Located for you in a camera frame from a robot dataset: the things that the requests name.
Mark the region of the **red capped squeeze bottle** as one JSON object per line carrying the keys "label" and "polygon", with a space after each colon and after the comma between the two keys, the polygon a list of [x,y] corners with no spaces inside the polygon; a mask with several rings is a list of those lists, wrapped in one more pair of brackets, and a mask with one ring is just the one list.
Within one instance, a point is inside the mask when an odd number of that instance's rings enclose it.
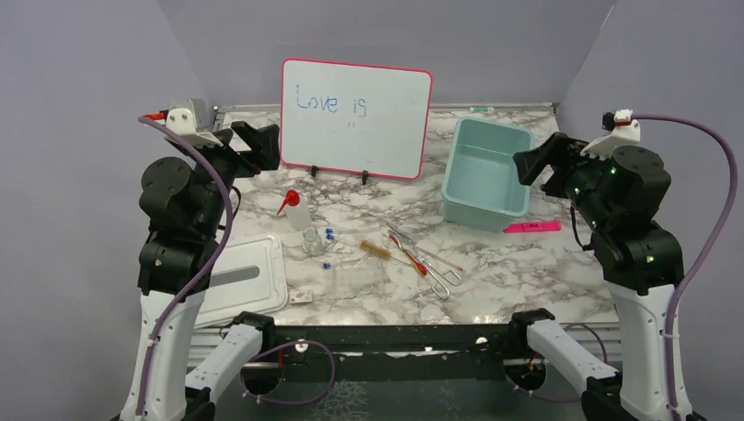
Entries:
{"label": "red capped squeeze bottle", "polygon": [[276,215],[284,215],[296,231],[303,231],[311,226],[311,214],[307,201],[294,189],[286,192]]}

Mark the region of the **small clear glass flask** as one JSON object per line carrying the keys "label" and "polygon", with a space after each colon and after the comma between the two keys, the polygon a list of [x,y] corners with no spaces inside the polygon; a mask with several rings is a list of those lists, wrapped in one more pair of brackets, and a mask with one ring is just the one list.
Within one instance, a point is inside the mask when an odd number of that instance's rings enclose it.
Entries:
{"label": "small clear glass flask", "polygon": [[310,256],[317,256],[324,252],[323,238],[315,227],[303,230],[303,250]]}

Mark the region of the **metal crucible tongs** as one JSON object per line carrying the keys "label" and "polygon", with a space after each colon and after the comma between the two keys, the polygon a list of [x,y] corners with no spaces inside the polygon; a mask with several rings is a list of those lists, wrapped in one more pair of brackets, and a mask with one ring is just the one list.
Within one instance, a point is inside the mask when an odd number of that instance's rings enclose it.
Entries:
{"label": "metal crucible tongs", "polygon": [[405,238],[401,233],[389,229],[389,235],[397,241],[397,243],[403,247],[405,251],[410,252],[414,259],[421,263],[426,269],[426,272],[433,278],[432,291],[441,300],[448,300],[451,296],[449,286],[461,286],[462,278],[461,275],[453,269],[447,269],[442,272],[434,264],[432,264],[426,257],[423,251],[414,245],[414,243]]}

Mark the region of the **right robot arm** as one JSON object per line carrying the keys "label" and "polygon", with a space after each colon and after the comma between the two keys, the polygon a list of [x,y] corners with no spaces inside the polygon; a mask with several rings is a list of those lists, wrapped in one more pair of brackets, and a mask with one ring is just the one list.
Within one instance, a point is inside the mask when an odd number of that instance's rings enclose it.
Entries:
{"label": "right robot arm", "polygon": [[576,390],[589,420],[696,420],[669,308],[683,280],[682,248],[654,220],[670,175],[658,154],[635,143],[604,155],[596,148],[557,132],[513,160],[523,185],[550,168],[543,192],[568,200],[589,225],[589,249],[619,318],[623,367],[588,352],[543,309],[515,313],[506,345],[519,357],[546,358]]}

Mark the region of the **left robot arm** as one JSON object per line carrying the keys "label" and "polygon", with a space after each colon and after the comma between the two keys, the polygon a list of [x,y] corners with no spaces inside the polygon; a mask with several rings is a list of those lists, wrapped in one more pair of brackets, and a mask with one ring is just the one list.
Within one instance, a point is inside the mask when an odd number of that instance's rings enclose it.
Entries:
{"label": "left robot arm", "polygon": [[251,359],[275,351],[272,317],[241,312],[226,336],[195,369],[190,342],[211,274],[233,228],[229,194],[238,178],[274,171],[280,162],[278,125],[239,121],[200,146],[147,116],[179,154],[150,164],[139,206],[149,233],[139,253],[140,336],[122,420],[212,420],[219,398]]}

